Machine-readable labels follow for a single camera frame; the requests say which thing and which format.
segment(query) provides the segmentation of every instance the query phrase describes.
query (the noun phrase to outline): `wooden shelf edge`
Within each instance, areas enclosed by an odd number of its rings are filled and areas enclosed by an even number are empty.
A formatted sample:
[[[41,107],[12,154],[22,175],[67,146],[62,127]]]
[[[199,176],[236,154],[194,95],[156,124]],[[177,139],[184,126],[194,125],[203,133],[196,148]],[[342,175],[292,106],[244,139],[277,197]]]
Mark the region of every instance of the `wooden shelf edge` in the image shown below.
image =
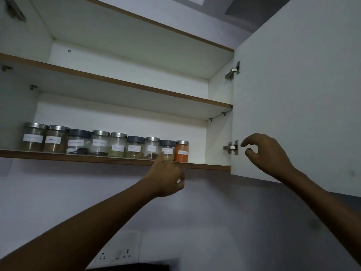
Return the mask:
[[[133,17],[133,18],[137,18],[137,19],[142,20],[142,21],[144,21],[144,22],[151,23],[151,24],[156,25],[156,26],[158,26],[158,27],[162,27],[162,28],[164,28],[164,29],[173,31],[173,32],[175,32],[175,33],[178,33],[178,34],[181,34],[181,35],[184,35],[184,36],[187,36],[187,37],[189,37],[189,38],[192,38],[192,39],[195,39],[195,40],[197,40],[197,41],[206,43],[206,44],[208,44],[208,45],[213,45],[213,46],[218,47],[218,48],[220,48],[220,49],[227,50],[227,51],[229,51],[229,52],[234,53],[234,49],[232,49],[232,48],[229,48],[229,47],[226,47],[226,46],[224,46],[224,45],[220,45],[220,44],[214,43],[214,42],[212,42],[212,41],[209,41],[209,40],[203,39],[203,38],[201,38],[201,37],[198,37],[198,36],[196,36],[196,35],[187,33],[187,32],[185,32],[185,31],[178,30],[178,29],[176,29],[176,28],[174,28],[174,27],[170,27],[170,26],[167,26],[167,25],[165,25],[165,24],[162,24],[162,23],[153,21],[153,20],[148,19],[148,18],[146,18],[146,17],[143,17],[143,16],[140,16],[140,15],[138,15],[138,14],[135,14],[135,13],[132,13],[132,12],[129,12],[129,11],[126,11],[126,10],[121,9],[121,8],[119,8],[119,7],[116,7],[116,6],[112,6],[112,5],[107,4],[107,3],[104,3],[104,2],[102,2],[102,1],[98,1],[98,0],[85,0],[85,1],[91,2],[91,3],[96,4],[96,5],[98,5],[98,6],[102,6],[102,7],[104,7],[104,8],[108,8],[108,9],[114,10],[114,11],[116,11],[116,12],[119,12],[119,13],[122,13],[122,14],[125,14],[125,15],[128,15],[128,16]]]
[[[144,165],[144,166],[151,166],[153,164],[152,160],[99,157],[99,156],[90,156],[90,155],[56,154],[56,153],[16,151],[16,150],[0,150],[0,157],[15,158],[15,159],[75,161],[82,163],[127,164],[127,165]],[[231,167],[229,165],[192,164],[192,163],[178,163],[178,162],[174,162],[174,164],[176,164],[180,168],[231,171]]]
[[[50,63],[43,63],[43,62],[38,62],[38,61],[34,61],[34,60],[29,60],[29,59],[9,55],[9,54],[0,53],[0,59],[7,60],[10,62],[14,62],[14,63],[19,63],[21,65],[28,65],[28,66],[33,66],[36,68],[48,69],[48,70],[61,72],[61,73],[65,73],[65,74],[70,74],[73,76],[83,77],[83,78],[87,78],[87,79],[92,79],[92,80],[96,80],[96,81],[104,81],[106,83],[112,83],[112,84],[116,84],[116,85],[120,85],[120,86],[127,86],[127,87],[136,88],[136,89],[140,89],[140,90],[164,94],[164,95],[168,95],[168,96],[172,96],[172,97],[177,97],[177,98],[182,98],[182,99],[186,99],[186,100],[197,101],[200,103],[217,105],[219,107],[233,109],[232,104],[221,103],[218,101],[203,99],[203,98],[190,96],[190,95],[186,95],[186,94],[182,94],[182,93],[177,93],[177,92],[173,92],[173,91],[163,90],[163,89],[155,88],[155,87],[151,87],[151,86],[143,86],[141,84],[131,83],[129,81],[122,81],[122,80],[105,77],[105,76],[100,76],[100,75],[83,72],[83,71],[79,71],[79,70],[75,70],[75,69],[64,68],[62,66],[52,65]]]

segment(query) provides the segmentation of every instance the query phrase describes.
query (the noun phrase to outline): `gray lid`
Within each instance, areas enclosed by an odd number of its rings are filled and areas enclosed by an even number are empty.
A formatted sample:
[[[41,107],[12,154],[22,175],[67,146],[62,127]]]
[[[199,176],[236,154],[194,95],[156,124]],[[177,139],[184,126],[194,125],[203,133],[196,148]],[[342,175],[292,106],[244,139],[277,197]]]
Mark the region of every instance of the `gray lid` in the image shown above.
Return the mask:
[[[101,131],[101,130],[93,130],[92,134],[93,135],[101,135],[101,136],[110,136],[111,135],[109,132]]]
[[[157,138],[157,137],[146,137],[146,141],[158,142],[158,141],[160,141],[160,138]]]
[[[112,138],[126,138],[126,137],[128,137],[128,135],[124,134],[124,133],[119,133],[119,132],[112,132],[111,137]]]
[[[70,129],[69,136],[79,136],[90,139],[91,132],[81,129]]]
[[[128,136],[127,141],[130,143],[144,143],[145,138],[138,136]]]
[[[69,131],[70,130],[69,127],[65,127],[65,126],[61,126],[61,125],[50,125],[49,129],[50,130],[60,130],[60,131]]]
[[[24,123],[25,127],[33,127],[33,128],[42,128],[47,129],[47,125],[43,125],[42,123]]]
[[[175,141],[171,141],[171,140],[160,140],[160,146],[175,146]]]
[[[178,143],[180,145],[189,145],[188,141],[176,141],[176,143]]]

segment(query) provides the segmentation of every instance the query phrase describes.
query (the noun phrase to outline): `white label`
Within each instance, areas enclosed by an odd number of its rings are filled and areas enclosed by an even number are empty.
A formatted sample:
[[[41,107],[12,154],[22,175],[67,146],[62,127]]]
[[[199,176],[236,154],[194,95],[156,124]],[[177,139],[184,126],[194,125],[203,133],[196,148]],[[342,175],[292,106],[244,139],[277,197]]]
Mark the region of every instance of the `white label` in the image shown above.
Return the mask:
[[[43,137],[41,135],[33,135],[33,134],[24,134],[23,141],[25,142],[34,142],[34,143],[42,143]]]
[[[60,143],[61,137],[47,136],[45,139],[46,143]]]
[[[84,146],[84,140],[69,140],[68,146]]]
[[[104,140],[93,140],[93,145],[95,145],[95,146],[106,146],[106,141],[104,141]]]
[[[124,151],[124,146],[123,145],[112,145],[111,150],[123,152]]]
[[[149,152],[156,152],[157,151],[157,147],[154,145],[148,145],[148,150]]]
[[[173,148],[162,148],[162,151],[164,151],[164,154],[173,155]]]
[[[128,151],[130,152],[140,152],[140,145],[129,145]]]
[[[188,151],[178,150],[178,154],[188,155]]]

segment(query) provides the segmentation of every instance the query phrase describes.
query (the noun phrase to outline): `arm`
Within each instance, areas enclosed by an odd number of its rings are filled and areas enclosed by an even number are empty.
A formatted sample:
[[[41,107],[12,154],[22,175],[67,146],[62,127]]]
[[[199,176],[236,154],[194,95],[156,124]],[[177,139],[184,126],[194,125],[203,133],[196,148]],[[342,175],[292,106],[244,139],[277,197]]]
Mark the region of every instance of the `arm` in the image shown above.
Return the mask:
[[[169,196],[183,189],[184,174],[181,170],[171,162],[161,160],[162,154],[135,185],[62,222],[7,255],[0,260],[0,270],[84,270],[139,209],[157,196]]]
[[[247,137],[241,147],[257,145],[258,153],[246,156],[263,172],[292,189],[322,220],[353,258],[361,265],[361,216],[293,167],[278,142],[262,134]]]

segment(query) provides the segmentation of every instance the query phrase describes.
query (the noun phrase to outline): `white cabinet door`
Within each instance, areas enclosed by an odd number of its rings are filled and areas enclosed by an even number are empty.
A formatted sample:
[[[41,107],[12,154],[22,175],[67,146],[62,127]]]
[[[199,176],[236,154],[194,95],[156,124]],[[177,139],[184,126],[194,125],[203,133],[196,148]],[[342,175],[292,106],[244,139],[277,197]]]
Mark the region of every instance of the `white cabinet door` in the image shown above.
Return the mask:
[[[361,0],[291,0],[235,52],[232,141],[278,140],[328,191],[361,196]],[[232,174],[274,181],[244,155]]]

